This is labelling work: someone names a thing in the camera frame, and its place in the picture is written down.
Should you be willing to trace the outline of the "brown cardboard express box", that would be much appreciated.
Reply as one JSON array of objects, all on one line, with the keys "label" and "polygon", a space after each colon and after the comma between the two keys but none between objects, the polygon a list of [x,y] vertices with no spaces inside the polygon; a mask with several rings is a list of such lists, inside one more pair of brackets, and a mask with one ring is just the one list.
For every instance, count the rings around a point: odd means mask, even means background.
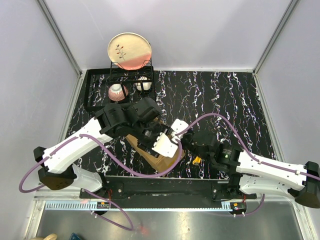
[{"label": "brown cardboard express box", "polygon": [[[165,133],[170,139],[172,138],[171,132],[172,129],[171,127],[169,127],[169,132]],[[128,141],[128,143],[139,153],[139,155],[142,156],[147,161],[147,163],[159,173],[165,172],[168,169],[172,169],[176,161],[181,159],[185,155],[184,151],[179,149],[178,145],[178,149],[174,157],[170,158],[164,157],[162,155],[159,155],[159,157],[154,157],[137,147],[138,140],[134,136],[127,135],[125,138]]]}]

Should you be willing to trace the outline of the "yellow utility knife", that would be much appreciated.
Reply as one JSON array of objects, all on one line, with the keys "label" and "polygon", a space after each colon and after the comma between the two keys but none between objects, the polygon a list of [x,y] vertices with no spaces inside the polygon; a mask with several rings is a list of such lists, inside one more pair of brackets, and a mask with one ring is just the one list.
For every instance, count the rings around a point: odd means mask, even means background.
[{"label": "yellow utility knife", "polygon": [[199,166],[202,163],[202,158],[200,158],[199,156],[197,156],[193,161],[192,164],[194,166]]}]

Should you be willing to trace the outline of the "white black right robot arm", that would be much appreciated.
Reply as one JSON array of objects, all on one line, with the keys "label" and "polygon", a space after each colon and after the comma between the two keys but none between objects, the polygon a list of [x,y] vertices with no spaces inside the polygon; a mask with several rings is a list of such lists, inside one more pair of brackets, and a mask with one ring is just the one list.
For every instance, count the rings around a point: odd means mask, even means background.
[{"label": "white black right robot arm", "polygon": [[271,194],[293,199],[313,209],[320,207],[320,166],[285,163],[247,153],[236,145],[221,143],[209,132],[183,134],[181,144],[196,156],[199,162],[208,162],[212,169],[229,177],[228,195]]}]

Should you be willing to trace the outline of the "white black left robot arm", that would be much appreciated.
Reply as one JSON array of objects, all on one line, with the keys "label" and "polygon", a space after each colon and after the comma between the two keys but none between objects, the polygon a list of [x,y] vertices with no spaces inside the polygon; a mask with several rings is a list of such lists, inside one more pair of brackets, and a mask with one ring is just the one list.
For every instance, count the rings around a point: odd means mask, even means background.
[{"label": "white black left robot arm", "polygon": [[37,161],[44,160],[38,170],[39,181],[51,190],[69,186],[89,190],[103,198],[108,186],[98,173],[77,167],[74,162],[98,146],[128,135],[137,145],[154,157],[175,155],[177,147],[171,143],[170,127],[160,123],[161,109],[148,97],[136,103],[109,103],[95,113],[86,125],[61,143],[37,147],[33,153]]}]

